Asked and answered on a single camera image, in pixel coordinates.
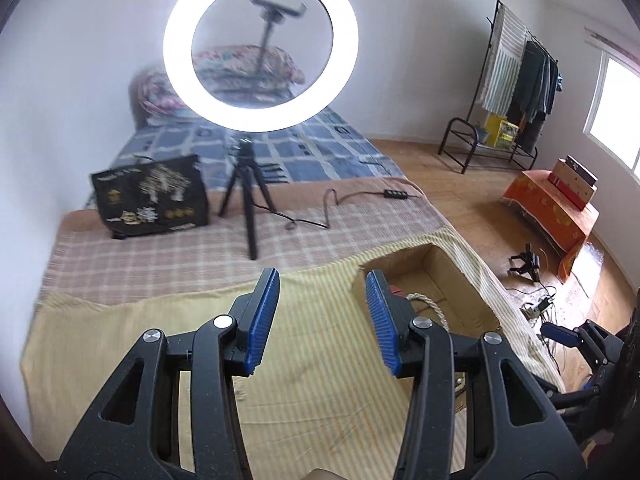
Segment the red strap wrist watch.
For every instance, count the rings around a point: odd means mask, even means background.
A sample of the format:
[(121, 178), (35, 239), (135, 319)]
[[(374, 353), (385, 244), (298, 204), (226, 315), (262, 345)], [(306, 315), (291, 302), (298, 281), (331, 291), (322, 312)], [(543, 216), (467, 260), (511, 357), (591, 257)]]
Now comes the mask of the red strap wrist watch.
[(390, 291), (395, 296), (401, 296), (401, 297), (405, 297), (406, 296), (406, 293), (402, 289), (400, 289), (400, 288), (398, 288), (396, 286), (390, 286)]

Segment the cardboard box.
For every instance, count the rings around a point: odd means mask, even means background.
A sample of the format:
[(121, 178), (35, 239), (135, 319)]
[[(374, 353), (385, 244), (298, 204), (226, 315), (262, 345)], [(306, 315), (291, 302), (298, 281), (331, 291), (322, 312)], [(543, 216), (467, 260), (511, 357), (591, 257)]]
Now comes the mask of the cardboard box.
[(497, 315), (442, 248), (425, 244), (392, 252), (360, 264), (352, 281), (352, 293), (368, 312), (366, 277), (383, 272), (387, 283), (402, 289), (414, 312), (431, 318), (451, 333), (479, 337), (501, 333)]

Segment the small black floor tripod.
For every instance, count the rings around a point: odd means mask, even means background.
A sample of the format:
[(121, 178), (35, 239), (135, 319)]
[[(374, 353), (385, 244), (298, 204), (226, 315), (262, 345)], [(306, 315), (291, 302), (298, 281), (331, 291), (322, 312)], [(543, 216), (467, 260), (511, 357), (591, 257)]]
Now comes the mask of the small black floor tripod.
[(540, 258), (533, 251), (533, 245), (527, 243), (518, 255), (509, 258), (510, 274), (527, 275), (534, 283), (540, 283)]

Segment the yellow striped cloth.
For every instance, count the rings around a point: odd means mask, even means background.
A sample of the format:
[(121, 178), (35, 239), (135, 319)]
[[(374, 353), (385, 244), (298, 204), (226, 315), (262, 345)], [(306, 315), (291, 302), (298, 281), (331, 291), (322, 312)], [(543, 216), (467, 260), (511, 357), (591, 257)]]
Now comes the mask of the yellow striped cloth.
[[(562, 385), (512, 298), (453, 229), (288, 272), (280, 279), (262, 364), (233, 383), (255, 478), (298, 479), (316, 468), (349, 479), (390, 478), (407, 418), (409, 382), (393, 378), (383, 364), (352, 281), (360, 264), (425, 244), (454, 260), (497, 315), (500, 334), (525, 367)], [(91, 401), (145, 330), (196, 330), (249, 290), (249, 284), (239, 284), (116, 306), (56, 292), (43, 297), (21, 362), (36, 449), (49, 460), (61, 455)]]

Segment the orange covered stool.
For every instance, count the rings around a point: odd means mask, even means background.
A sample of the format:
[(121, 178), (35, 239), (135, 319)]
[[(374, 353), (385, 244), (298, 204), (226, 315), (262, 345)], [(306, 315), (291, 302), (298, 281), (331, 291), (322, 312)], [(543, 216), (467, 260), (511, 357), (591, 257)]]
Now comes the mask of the orange covered stool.
[(518, 206), (546, 234), (561, 256), (555, 275), (565, 283), (600, 212), (593, 204), (579, 209), (552, 183), (551, 176), (550, 170), (522, 171), (504, 191), (501, 201)]

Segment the black tripod stand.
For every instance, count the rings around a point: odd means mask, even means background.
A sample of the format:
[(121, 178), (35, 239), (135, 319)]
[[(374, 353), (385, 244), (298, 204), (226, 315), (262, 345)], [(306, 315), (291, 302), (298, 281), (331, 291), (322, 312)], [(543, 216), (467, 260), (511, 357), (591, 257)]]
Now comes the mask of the black tripod stand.
[(270, 196), (262, 168), (260, 168), (255, 158), (252, 139), (248, 136), (240, 136), (236, 147), (238, 149), (236, 150), (233, 171), (228, 181), (218, 216), (222, 218), (226, 215), (236, 182), (240, 182), (248, 254), (250, 255), (250, 260), (257, 260), (258, 244), (255, 226), (255, 209), (257, 206), (254, 203), (254, 184), (258, 185), (259, 191), (262, 193), (262, 198), (266, 202), (267, 210), (277, 212), (277, 208)]

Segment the black snack bag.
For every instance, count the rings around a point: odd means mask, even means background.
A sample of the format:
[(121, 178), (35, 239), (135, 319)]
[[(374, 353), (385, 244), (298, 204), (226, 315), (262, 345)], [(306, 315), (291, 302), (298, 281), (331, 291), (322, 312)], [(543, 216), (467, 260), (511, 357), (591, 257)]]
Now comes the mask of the black snack bag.
[(94, 202), (115, 240), (209, 224), (209, 201), (196, 155), (134, 165), (91, 176)]

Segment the stacked boxes on stool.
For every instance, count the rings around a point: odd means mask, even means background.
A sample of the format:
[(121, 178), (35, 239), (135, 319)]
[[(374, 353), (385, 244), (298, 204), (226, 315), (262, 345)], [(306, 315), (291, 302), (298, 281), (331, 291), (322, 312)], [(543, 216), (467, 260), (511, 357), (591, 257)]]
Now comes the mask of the stacked boxes on stool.
[(570, 155), (556, 161), (548, 180), (579, 210), (584, 210), (597, 192), (597, 177)]

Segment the blue patterned bed sheet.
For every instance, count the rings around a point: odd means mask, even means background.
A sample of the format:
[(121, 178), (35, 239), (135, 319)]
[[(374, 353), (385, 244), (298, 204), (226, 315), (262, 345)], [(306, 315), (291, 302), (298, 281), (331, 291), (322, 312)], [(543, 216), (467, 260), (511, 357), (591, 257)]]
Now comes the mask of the blue patterned bed sheet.
[[(195, 154), (206, 188), (223, 191), (232, 174), (238, 137), (236, 131), (204, 119), (144, 126), (112, 166)], [(269, 184), (402, 175), (389, 157), (329, 107), (294, 127), (257, 133), (252, 139)]]

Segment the black clothes rack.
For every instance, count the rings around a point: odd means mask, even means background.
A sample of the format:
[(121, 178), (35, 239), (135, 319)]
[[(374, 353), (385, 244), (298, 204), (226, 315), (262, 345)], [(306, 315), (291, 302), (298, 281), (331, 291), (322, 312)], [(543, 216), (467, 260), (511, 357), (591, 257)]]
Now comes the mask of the black clothes rack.
[(533, 168), (542, 127), (562, 91), (558, 60), (502, 0), (489, 24), (469, 110), (450, 119), (438, 148), (462, 174), (475, 157)]

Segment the yellow box on rack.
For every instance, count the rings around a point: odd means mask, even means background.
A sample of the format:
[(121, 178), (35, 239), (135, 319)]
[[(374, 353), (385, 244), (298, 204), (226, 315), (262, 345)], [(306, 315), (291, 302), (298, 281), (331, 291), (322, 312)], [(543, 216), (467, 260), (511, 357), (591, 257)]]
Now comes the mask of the yellow box on rack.
[(485, 131), (488, 133), (485, 144), (499, 150), (510, 150), (518, 136), (518, 126), (496, 114), (488, 116)]

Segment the window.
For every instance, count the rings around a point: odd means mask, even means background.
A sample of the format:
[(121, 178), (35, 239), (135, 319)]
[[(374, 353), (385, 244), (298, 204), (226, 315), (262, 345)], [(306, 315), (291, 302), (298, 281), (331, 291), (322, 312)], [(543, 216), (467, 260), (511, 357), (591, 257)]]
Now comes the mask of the window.
[(600, 61), (584, 133), (639, 181), (639, 57), (590, 28), (585, 33)]

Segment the striped hanging cloth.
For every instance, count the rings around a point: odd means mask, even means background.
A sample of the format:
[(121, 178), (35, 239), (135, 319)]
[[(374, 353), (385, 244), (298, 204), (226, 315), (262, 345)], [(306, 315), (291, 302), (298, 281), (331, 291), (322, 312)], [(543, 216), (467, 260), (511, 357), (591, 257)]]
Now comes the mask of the striped hanging cloth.
[(526, 25), (500, 3), (476, 98), (477, 104), (491, 114), (506, 117), (518, 82), (527, 33)]

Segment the dark hanging clothes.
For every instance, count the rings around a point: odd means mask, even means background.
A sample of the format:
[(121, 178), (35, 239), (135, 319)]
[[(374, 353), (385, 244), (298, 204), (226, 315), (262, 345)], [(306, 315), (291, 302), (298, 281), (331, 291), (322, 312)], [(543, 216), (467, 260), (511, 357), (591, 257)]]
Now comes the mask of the dark hanging clothes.
[(562, 91), (558, 63), (536, 40), (525, 46), (518, 80), (506, 119), (518, 126), (515, 144), (533, 154), (542, 128), (552, 113), (555, 95)]

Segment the black phone holder clamp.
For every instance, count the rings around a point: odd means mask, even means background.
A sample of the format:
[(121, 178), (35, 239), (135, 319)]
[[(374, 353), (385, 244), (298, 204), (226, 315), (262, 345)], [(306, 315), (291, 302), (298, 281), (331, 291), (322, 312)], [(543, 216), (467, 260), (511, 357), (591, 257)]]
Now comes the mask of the black phone holder clamp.
[(297, 9), (271, 0), (250, 0), (250, 3), (262, 8), (262, 19), (265, 22), (276, 24), (281, 23), (285, 18), (301, 18), (308, 9), (305, 3), (302, 3)]

